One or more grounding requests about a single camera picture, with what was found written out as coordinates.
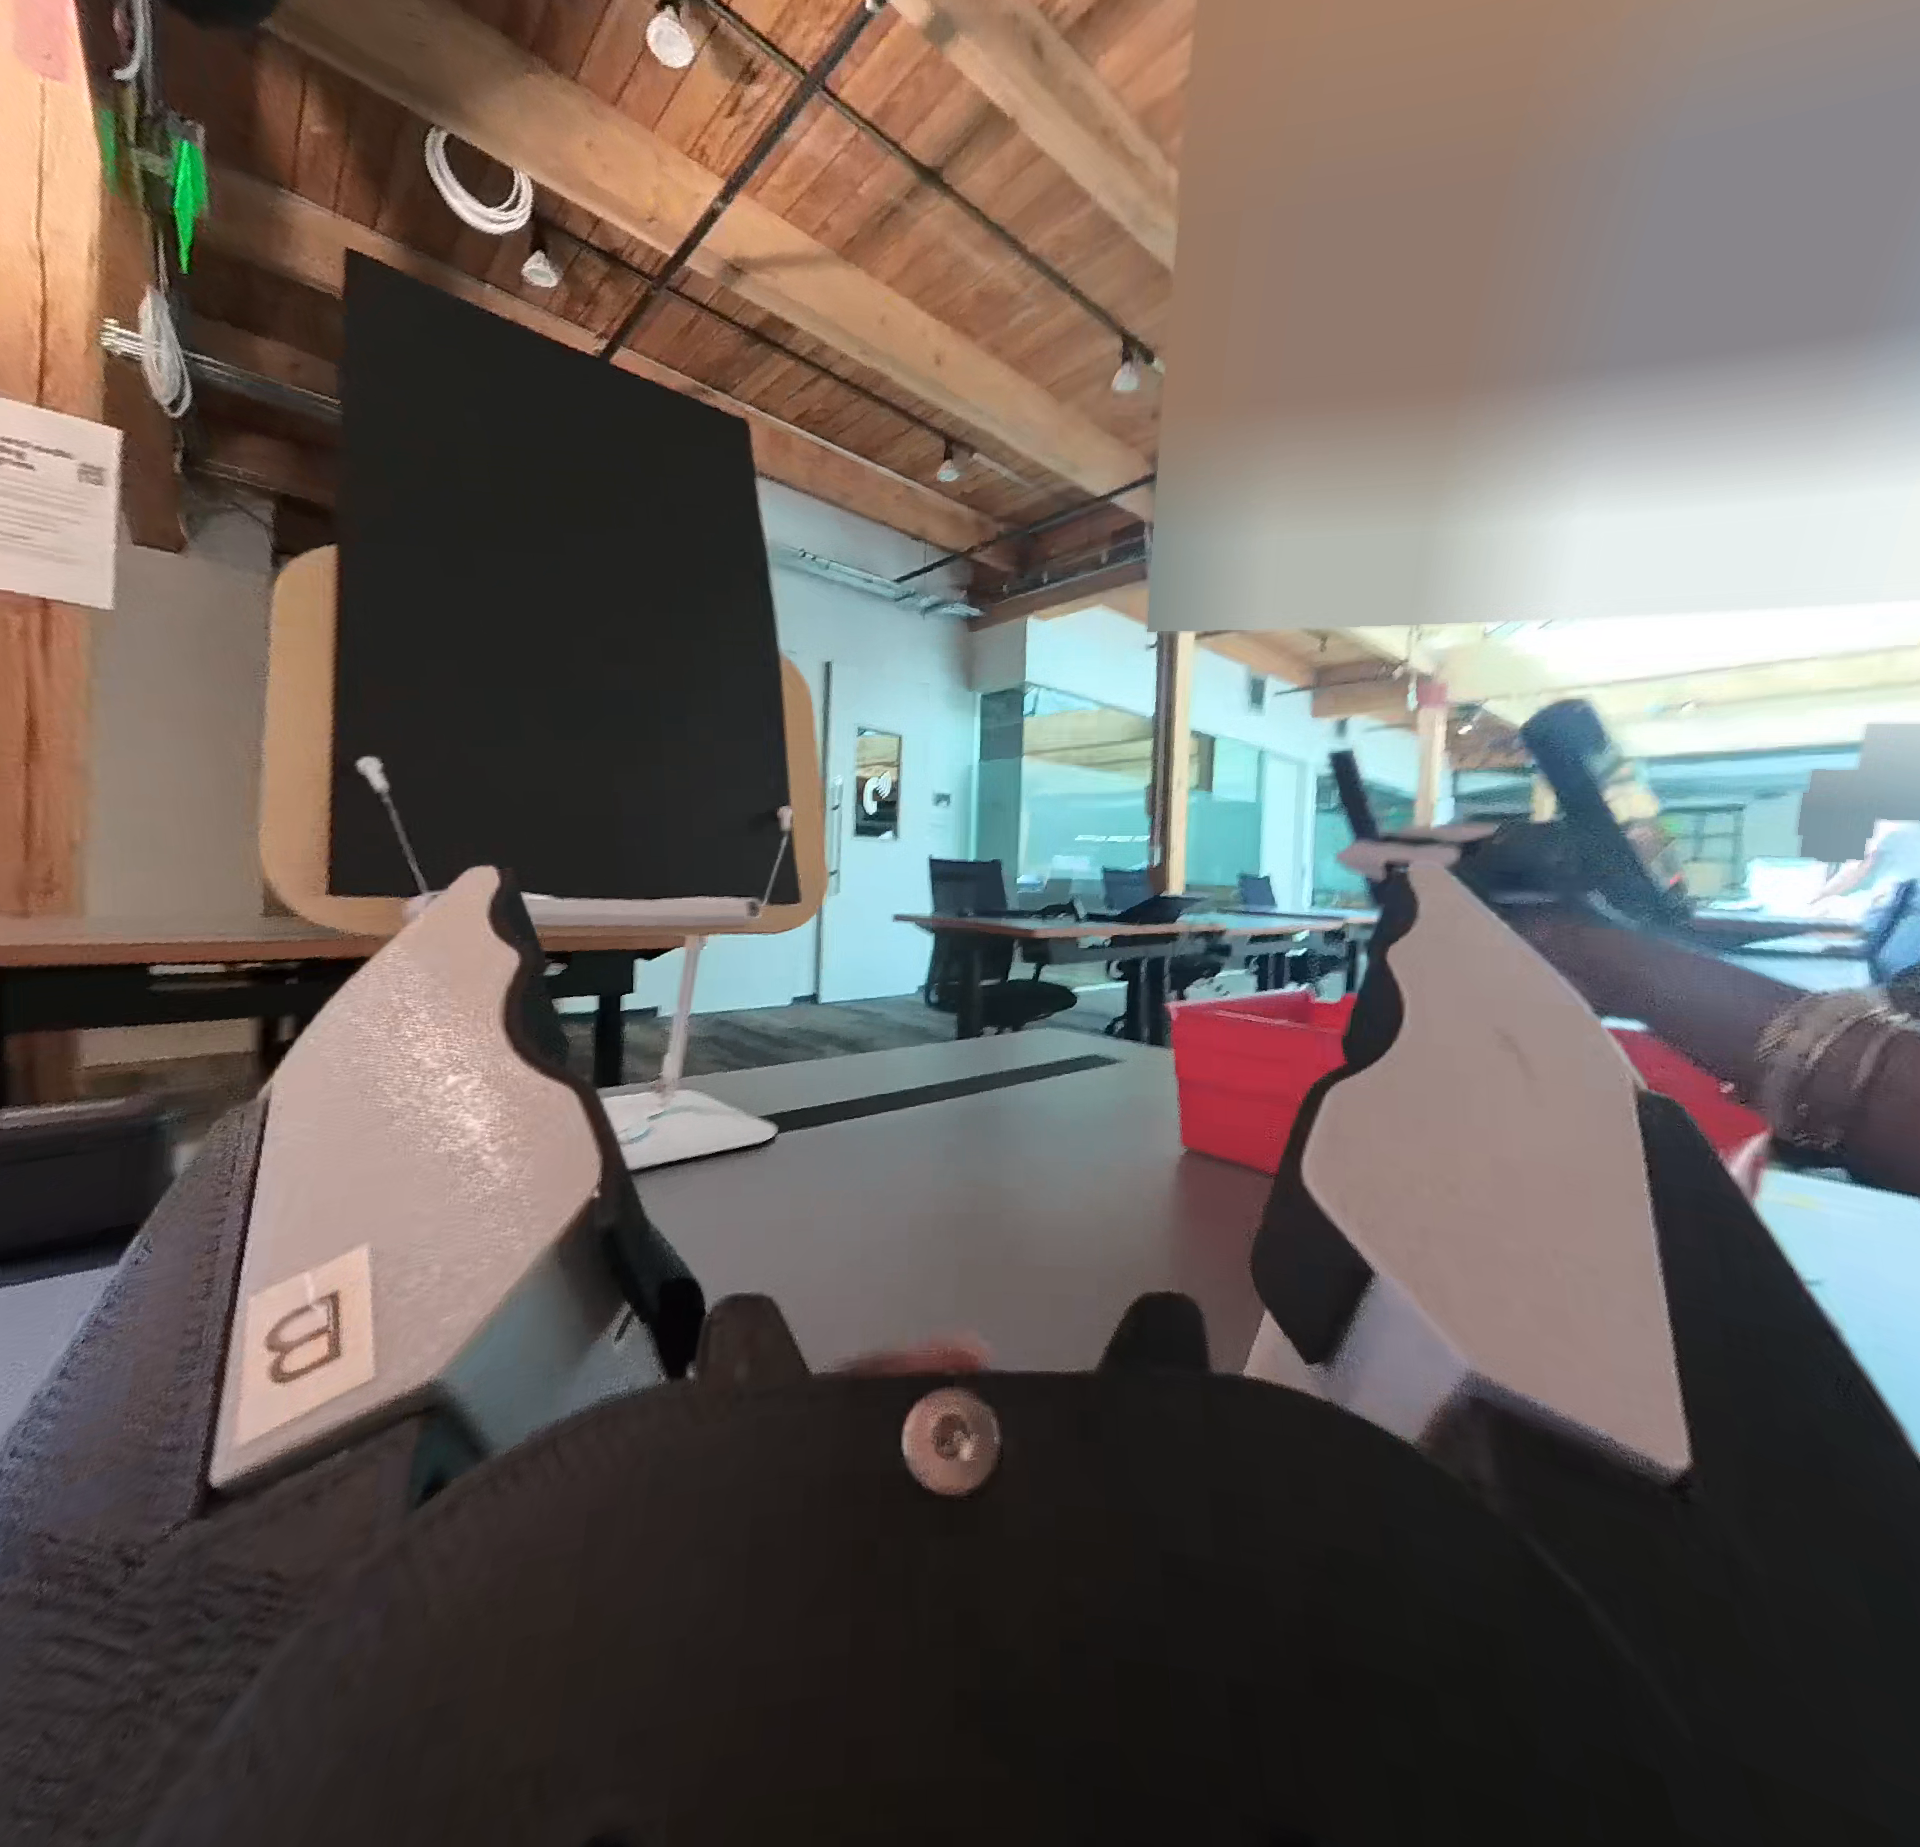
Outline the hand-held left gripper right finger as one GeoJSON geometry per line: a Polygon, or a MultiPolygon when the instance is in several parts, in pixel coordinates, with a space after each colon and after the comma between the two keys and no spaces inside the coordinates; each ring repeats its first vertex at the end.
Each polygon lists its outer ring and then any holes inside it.
{"type": "Polygon", "coordinates": [[[1386,859],[1346,1058],[1252,1252],[1256,1380],[1434,1450],[1475,1407],[1693,1465],[1640,1130],[1600,1020],[1443,859],[1386,859]]]}

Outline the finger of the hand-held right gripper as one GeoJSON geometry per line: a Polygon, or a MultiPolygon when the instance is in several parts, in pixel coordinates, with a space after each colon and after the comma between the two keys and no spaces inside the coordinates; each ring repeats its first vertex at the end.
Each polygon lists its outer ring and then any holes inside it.
{"type": "Polygon", "coordinates": [[[1403,826],[1350,839],[1335,859],[1352,875],[1388,875],[1414,863],[1455,867],[1464,854],[1484,849],[1497,836],[1499,825],[1403,826]]]}

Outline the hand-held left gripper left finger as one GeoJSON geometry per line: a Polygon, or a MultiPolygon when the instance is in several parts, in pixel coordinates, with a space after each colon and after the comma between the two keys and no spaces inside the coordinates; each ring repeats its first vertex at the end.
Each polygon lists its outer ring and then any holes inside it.
{"type": "Polygon", "coordinates": [[[210,1483],[240,1491],[405,1417],[509,1450],[684,1380],[707,1299],[566,1062],[509,878],[413,914],[270,1079],[210,1483]]]}

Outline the person's right forearm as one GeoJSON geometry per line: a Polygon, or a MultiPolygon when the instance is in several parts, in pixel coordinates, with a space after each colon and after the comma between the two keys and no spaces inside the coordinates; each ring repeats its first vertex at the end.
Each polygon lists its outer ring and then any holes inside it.
{"type": "Polygon", "coordinates": [[[1597,1015],[1729,1081],[1779,1156],[1918,1193],[1918,970],[1798,992],[1661,931],[1552,910],[1509,924],[1597,1015]]]}

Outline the red plastic bin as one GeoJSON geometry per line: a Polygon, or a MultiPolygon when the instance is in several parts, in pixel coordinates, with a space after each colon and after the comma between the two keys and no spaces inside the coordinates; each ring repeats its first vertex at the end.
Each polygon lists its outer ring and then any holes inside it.
{"type": "MultiPolygon", "coordinates": [[[[1355,1002],[1287,989],[1172,1004],[1182,1149],[1272,1176],[1310,1091],[1346,1062],[1355,1002]]],[[[1764,1135],[1764,1117],[1727,1081],[1642,1026],[1608,1026],[1643,1087],[1679,1104],[1720,1156],[1764,1135]]]]}

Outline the white stand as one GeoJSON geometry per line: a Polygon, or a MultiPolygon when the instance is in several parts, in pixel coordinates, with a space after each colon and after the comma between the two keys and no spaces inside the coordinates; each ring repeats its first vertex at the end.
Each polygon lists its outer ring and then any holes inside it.
{"type": "MultiPolygon", "coordinates": [[[[520,966],[519,941],[515,931],[501,941],[488,922],[493,892],[509,887],[512,877],[484,866],[479,875],[487,875],[488,885],[477,898],[468,895],[461,885],[449,887],[461,910],[477,914],[479,925],[448,928],[433,910],[439,894],[428,890],[381,759],[358,757],[356,771],[384,805],[419,894],[407,906],[412,925],[371,966],[371,995],[352,992],[347,1002],[356,1018],[378,1032],[374,1062],[384,1073],[401,1073],[407,1081],[443,1084],[459,1115],[473,1115],[479,1124],[493,1124],[500,1084],[525,1079],[507,1071],[515,1056],[501,1020],[501,1001],[520,966]],[[424,947],[417,945],[413,929],[419,922],[426,924],[424,947]]],[[[523,898],[509,892],[509,912],[525,914],[535,931],[637,928],[654,936],[665,934],[672,947],[684,950],[674,1018],[660,1073],[649,1089],[607,1104],[630,1172],[735,1152],[775,1138],[770,1120],[684,1084],[701,952],[716,931],[744,931],[753,925],[764,912],[764,900],[580,900],[523,898]]]]}

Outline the wooden desk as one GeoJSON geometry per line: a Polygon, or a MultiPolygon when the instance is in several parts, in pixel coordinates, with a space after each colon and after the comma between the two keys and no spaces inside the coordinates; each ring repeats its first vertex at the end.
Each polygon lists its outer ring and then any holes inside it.
{"type": "Polygon", "coordinates": [[[324,1002],[386,945],[292,917],[238,924],[7,914],[2,922],[2,1102],[78,1094],[78,1049],[27,1040],[112,1028],[248,1021],[266,1078],[324,1002]]]}

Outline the long office desk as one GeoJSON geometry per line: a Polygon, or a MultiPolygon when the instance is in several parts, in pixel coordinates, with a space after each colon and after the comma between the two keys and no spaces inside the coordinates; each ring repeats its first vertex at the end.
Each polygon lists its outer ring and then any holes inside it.
{"type": "Polygon", "coordinates": [[[1314,987],[1335,974],[1346,992],[1360,979],[1360,952],[1378,917],[1330,908],[1305,914],[1188,912],[1164,922],[1041,914],[895,914],[933,942],[930,1002],[972,1042],[1014,1032],[1041,1018],[1043,970],[1082,966],[1117,973],[1125,1004],[1115,1024],[1127,1043],[1169,1040],[1175,965],[1245,970],[1259,992],[1314,987]]]}

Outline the wooden backing board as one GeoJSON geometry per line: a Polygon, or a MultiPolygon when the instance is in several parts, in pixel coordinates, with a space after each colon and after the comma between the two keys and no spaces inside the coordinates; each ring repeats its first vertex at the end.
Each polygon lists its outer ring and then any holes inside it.
{"type": "MultiPolygon", "coordinates": [[[[270,613],[270,661],[261,736],[260,859],[267,887],[299,922],[371,950],[412,920],[409,901],[327,892],[334,757],[339,551],[310,548],[279,577],[270,613]]],[[[667,950],[688,934],[778,934],[809,922],[829,892],[825,781],[813,692],[792,659],[780,659],[790,856],[798,900],[771,901],[754,920],[694,920],[688,905],[647,901],[642,920],[617,925],[579,920],[579,906],[534,900],[539,942],[552,952],[667,950]]]]}

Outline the black office chair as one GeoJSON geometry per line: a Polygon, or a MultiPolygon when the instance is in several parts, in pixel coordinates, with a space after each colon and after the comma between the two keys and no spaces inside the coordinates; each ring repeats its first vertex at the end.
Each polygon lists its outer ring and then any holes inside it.
{"type": "MultiPolygon", "coordinates": [[[[1007,914],[1005,869],[997,859],[933,856],[930,910],[943,917],[1007,914]]],[[[930,941],[925,1004],[956,1018],[958,1035],[1007,1035],[1070,1014],[1075,995],[1040,969],[1017,970],[1010,938],[936,931],[930,941]]]]}

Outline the black panel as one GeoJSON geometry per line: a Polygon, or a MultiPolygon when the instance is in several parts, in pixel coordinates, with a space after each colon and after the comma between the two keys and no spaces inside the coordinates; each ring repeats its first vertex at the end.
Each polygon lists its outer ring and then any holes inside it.
{"type": "Polygon", "coordinates": [[[344,261],[327,885],[795,901],[744,420],[344,261]]]}

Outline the white paper notice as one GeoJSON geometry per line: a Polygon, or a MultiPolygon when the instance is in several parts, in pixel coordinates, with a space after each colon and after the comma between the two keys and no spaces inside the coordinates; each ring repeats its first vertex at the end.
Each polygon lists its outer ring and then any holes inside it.
{"type": "Polygon", "coordinates": [[[112,610],[123,433],[2,396],[2,592],[112,610]]]}

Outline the green hanging tag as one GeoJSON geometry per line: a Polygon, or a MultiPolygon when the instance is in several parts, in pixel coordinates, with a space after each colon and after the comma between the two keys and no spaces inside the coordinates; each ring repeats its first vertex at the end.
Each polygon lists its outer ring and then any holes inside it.
{"type": "Polygon", "coordinates": [[[194,241],[210,204],[204,140],[198,131],[173,131],[148,154],[149,186],[161,193],[161,209],[173,226],[179,273],[194,263],[194,241]]]}

